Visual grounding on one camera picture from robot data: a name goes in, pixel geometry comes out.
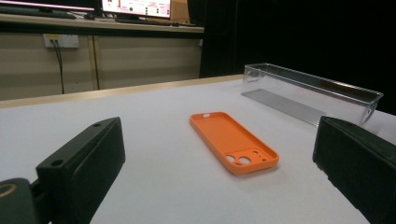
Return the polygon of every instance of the power outlet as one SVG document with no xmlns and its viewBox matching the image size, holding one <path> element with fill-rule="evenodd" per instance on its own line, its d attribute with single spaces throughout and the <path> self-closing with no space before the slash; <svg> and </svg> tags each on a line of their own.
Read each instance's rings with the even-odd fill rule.
<svg viewBox="0 0 396 224">
<path fill-rule="evenodd" d="M 53 48 L 51 41 L 57 41 L 59 48 L 78 48 L 78 35 L 43 34 L 46 48 Z"/>
</svg>

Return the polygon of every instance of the computer monitor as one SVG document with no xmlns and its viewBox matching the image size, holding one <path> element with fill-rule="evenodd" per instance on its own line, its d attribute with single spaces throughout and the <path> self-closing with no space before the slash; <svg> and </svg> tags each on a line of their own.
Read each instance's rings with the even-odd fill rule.
<svg viewBox="0 0 396 224">
<path fill-rule="evenodd" d="M 70 11 L 93 13 L 95 4 L 94 0 L 0 0 L 0 13 L 57 18 L 55 14 Z"/>
<path fill-rule="evenodd" d="M 171 19 L 171 0 L 101 0 L 102 12 L 128 19 Z"/>
</svg>

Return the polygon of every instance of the transparent container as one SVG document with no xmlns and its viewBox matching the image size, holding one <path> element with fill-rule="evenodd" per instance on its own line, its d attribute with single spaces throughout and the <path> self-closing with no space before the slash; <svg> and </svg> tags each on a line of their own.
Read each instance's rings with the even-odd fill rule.
<svg viewBox="0 0 396 224">
<path fill-rule="evenodd" d="M 257 63 L 245 65 L 242 95 L 315 126 L 321 116 L 362 126 L 384 94 L 270 63 Z"/>
</svg>

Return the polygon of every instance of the orange phone case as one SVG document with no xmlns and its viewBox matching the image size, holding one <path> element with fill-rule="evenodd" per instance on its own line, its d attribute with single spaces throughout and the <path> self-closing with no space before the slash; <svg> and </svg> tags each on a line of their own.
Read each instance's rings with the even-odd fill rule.
<svg viewBox="0 0 396 224">
<path fill-rule="evenodd" d="M 194 114 L 190 124 L 234 175 L 277 165 L 279 155 L 226 113 Z"/>
</svg>

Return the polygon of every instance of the white tabletop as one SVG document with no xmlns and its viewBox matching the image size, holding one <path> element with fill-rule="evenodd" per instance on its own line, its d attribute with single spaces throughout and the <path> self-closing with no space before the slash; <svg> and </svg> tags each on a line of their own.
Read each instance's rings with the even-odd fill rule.
<svg viewBox="0 0 396 224">
<path fill-rule="evenodd" d="M 120 117 L 126 162 L 92 223 L 368 223 L 312 162 L 317 128 L 240 94 L 242 80 L 0 109 L 0 180 L 35 167 L 102 119 Z M 223 111 L 279 154 L 275 168 L 229 173 L 189 124 Z M 395 144 L 396 118 L 367 129 Z"/>
</svg>

